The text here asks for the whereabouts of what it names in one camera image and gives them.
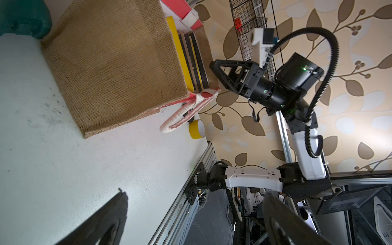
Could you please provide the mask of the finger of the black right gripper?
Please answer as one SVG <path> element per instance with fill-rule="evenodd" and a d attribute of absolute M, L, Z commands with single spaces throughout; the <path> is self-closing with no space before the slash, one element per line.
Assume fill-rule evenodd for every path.
<path fill-rule="evenodd" d="M 249 76 L 256 70 L 253 61 L 215 60 L 209 68 L 223 86 L 237 95 L 245 96 Z"/>

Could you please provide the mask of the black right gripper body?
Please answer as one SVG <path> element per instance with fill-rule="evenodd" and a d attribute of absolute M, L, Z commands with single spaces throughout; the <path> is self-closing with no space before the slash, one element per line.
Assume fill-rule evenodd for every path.
<path fill-rule="evenodd" d="M 243 64 L 241 68 L 237 93 L 252 102 L 271 106 L 275 83 L 263 76 L 263 71 L 257 64 Z"/>

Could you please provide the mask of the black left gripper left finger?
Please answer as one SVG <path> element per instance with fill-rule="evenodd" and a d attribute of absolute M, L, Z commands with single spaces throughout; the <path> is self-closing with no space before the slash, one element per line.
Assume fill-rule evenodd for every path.
<path fill-rule="evenodd" d="M 127 212 L 128 196 L 121 190 L 57 244 L 118 245 L 124 232 Z"/>

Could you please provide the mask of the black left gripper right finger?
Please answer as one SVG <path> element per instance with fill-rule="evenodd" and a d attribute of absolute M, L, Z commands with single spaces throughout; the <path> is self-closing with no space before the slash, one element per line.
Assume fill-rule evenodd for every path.
<path fill-rule="evenodd" d="M 272 245 L 329 245 L 272 193 L 263 201 L 263 218 Z"/>

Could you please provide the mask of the yellow book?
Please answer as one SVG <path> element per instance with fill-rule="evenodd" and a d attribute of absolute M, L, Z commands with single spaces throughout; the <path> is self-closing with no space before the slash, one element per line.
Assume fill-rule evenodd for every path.
<path fill-rule="evenodd" d="M 167 24 L 168 24 L 169 29 L 171 31 L 171 34 L 173 36 L 174 44 L 175 44 L 178 58 L 180 61 L 180 65 L 181 65 L 181 68 L 182 68 L 182 71 L 184 74 L 184 79 L 185 79 L 187 89 L 189 92 L 194 92 L 195 90 L 194 90 L 193 82 L 192 82 L 191 75 L 190 75 L 190 72 L 189 72 L 189 69 L 187 66 L 186 58 L 185 58 L 185 55 L 184 55 L 184 52 L 182 49 L 182 44 L 180 41 L 179 33 L 178 33 L 176 25 L 175 25 L 175 21 L 172 16 L 166 17 L 166 21 L 167 21 Z"/>

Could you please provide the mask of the worn purple barcode book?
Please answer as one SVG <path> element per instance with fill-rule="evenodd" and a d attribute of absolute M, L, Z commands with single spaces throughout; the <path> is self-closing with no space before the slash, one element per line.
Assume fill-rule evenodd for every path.
<path fill-rule="evenodd" d="M 196 63 L 196 58 L 194 56 L 192 42 L 188 34 L 182 32 L 179 33 L 179 39 L 182 46 L 184 56 L 186 58 L 187 67 L 190 73 L 190 77 L 193 83 L 194 91 L 201 92 L 202 84 L 198 73 L 198 67 Z"/>

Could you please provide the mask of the burlap canvas bag red front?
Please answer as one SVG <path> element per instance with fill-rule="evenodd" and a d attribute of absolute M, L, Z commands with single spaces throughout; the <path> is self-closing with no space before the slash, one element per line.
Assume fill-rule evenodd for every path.
<path fill-rule="evenodd" d="M 180 29 L 211 51 L 196 10 L 185 1 L 74 1 L 41 41 L 42 53 L 84 138 L 160 109 L 180 109 L 160 127 L 171 132 L 213 101 L 217 78 L 191 91 Z"/>

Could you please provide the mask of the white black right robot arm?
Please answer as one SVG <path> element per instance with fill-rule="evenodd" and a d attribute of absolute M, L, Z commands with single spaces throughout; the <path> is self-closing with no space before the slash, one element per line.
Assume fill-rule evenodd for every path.
<path fill-rule="evenodd" d="M 267 54 L 259 62 L 214 60 L 209 67 L 229 91 L 260 104 L 268 115 L 281 112 L 294 140 L 297 161 L 275 169 L 234 168 L 222 161 L 210 171 L 196 171 L 189 187 L 212 192 L 234 187 L 265 188 L 303 200 L 332 187 L 323 154 L 324 139 L 317 132 L 318 121 L 314 108 L 333 77 L 339 60 L 339 42 L 336 36 L 322 27 L 298 29 L 274 42 L 271 28 L 261 29 L 261 43 L 267 45 Z M 322 36 L 330 45 L 331 57 L 327 71 L 307 58 L 295 53 L 278 68 L 274 79 L 264 76 L 270 59 L 283 44 L 303 35 Z"/>

